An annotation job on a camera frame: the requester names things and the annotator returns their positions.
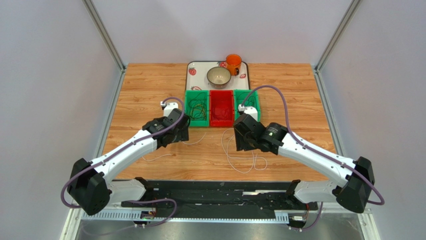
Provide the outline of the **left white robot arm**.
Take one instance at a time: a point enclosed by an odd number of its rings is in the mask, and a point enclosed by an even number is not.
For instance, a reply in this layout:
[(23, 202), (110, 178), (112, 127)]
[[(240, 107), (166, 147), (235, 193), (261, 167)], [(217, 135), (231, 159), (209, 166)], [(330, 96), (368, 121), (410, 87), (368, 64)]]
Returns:
[(77, 160), (69, 181), (61, 190), (68, 193), (89, 216), (106, 206), (127, 201), (138, 201), (147, 188), (137, 179), (116, 180), (116, 176), (147, 154), (172, 143), (189, 140), (191, 119), (179, 108), (166, 116), (147, 122), (133, 137), (114, 150), (98, 158)]

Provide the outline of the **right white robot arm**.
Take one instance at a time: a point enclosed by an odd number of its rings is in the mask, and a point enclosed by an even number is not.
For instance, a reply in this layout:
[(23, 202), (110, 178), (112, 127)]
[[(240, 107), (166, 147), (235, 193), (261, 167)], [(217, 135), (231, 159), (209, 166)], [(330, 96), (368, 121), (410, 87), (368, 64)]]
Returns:
[(260, 150), (290, 158), (328, 178), (324, 181), (292, 181), (286, 192), (299, 202), (338, 203), (357, 214), (365, 211), (375, 184), (369, 159), (361, 156), (354, 160), (334, 154), (279, 123), (264, 126), (246, 113), (237, 118), (233, 129), (237, 151)]

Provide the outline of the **left green plastic bin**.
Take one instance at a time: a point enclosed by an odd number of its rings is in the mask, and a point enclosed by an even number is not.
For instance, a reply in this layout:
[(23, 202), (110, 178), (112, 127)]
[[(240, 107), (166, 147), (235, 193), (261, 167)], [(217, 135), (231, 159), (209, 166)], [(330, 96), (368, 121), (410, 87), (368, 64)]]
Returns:
[(190, 118), (190, 127), (209, 127), (210, 92), (208, 90), (185, 91), (185, 114)]

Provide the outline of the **green plastic bin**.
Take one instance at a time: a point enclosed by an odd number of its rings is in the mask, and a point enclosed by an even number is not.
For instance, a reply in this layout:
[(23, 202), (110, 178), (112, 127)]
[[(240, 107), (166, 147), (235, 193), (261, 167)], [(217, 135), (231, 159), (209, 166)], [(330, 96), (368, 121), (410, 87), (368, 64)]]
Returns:
[(208, 90), (185, 91), (185, 114), (190, 118), (190, 127), (209, 127), (210, 92)]
[[(238, 113), (238, 105), (240, 105), (243, 100), (249, 95), (251, 92), (250, 89), (235, 89), (233, 91), (234, 97), (234, 119), (236, 120), (240, 115)], [(249, 98), (244, 102), (246, 107), (252, 106), (255, 107), (258, 111), (259, 120), (261, 120), (261, 108), (260, 108), (260, 100), (257, 92), (252, 93)]]

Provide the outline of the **right green plastic bin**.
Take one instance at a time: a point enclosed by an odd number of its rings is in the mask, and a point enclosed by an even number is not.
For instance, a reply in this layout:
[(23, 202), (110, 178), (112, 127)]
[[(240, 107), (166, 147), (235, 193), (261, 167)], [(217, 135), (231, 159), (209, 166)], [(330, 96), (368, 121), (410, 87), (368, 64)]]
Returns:
[[(233, 91), (234, 97), (234, 119), (236, 120), (240, 115), (238, 113), (238, 105), (240, 105), (243, 100), (249, 95), (251, 92), (250, 89), (235, 89)], [(257, 92), (252, 93), (249, 98), (244, 102), (246, 107), (252, 106), (255, 107), (258, 111), (259, 120), (261, 120), (261, 108), (260, 108), (260, 100)]]

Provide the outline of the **red plastic bin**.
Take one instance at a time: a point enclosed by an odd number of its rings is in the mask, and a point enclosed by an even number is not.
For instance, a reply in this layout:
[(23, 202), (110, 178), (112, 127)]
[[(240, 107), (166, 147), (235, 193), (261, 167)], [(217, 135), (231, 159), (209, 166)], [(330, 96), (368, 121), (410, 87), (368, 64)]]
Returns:
[(209, 91), (209, 126), (231, 127), (235, 120), (234, 91)]

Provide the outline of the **beige ceramic bowl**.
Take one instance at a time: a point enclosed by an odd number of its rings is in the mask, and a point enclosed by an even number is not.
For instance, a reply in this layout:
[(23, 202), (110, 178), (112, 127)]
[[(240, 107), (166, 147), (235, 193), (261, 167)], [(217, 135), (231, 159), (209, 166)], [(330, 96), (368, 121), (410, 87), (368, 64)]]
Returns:
[(229, 84), (231, 77), (229, 70), (220, 66), (209, 69), (206, 74), (208, 83), (216, 89), (225, 88)]

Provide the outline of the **orange mug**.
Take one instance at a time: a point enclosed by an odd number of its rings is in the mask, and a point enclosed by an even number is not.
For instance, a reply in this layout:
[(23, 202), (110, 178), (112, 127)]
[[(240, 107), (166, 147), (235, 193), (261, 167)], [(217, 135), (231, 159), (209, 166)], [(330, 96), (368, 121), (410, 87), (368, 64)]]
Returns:
[(241, 70), (242, 58), (237, 54), (229, 54), (225, 59), (226, 68), (232, 76), (238, 76)]

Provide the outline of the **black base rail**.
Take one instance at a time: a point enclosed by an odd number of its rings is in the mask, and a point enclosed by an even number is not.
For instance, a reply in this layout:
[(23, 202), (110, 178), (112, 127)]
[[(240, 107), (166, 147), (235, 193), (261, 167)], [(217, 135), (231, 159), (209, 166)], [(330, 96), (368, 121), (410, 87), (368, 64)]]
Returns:
[(177, 208), (174, 218), (191, 219), (273, 219), (275, 211), (305, 215), (318, 210), (314, 202), (302, 203), (287, 194), (287, 181), (200, 181), (147, 180), (142, 201), (156, 217), (167, 217)]

